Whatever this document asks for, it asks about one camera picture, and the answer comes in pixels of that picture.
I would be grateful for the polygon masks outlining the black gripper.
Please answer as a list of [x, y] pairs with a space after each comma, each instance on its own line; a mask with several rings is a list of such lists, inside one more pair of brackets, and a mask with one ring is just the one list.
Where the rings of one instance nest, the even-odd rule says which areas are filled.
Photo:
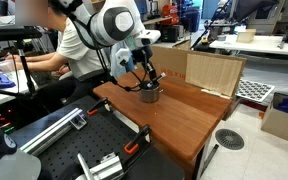
[[150, 58], [153, 53], [150, 46], [144, 46], [137, 50], [132, 50], [132, 59], [134, 64], [140, 63], [142, 67], [148, 71], [152, 71], [154, 69]]

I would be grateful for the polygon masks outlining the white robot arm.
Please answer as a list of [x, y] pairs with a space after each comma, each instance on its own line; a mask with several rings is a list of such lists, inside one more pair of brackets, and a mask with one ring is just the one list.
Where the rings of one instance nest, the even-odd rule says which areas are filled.
[[150, 46], [161, 37], [158, 30], [145, 28], [135, 0], [106, 0], [95, 13], [87, 10], [83, 0], [50, 0], [50, 4], [71, 20], [86, 47], [100, 50], [125, 43], [116, 53], [119, 65], [141, 52], [147, 58], [143, 63], [149, 62]]

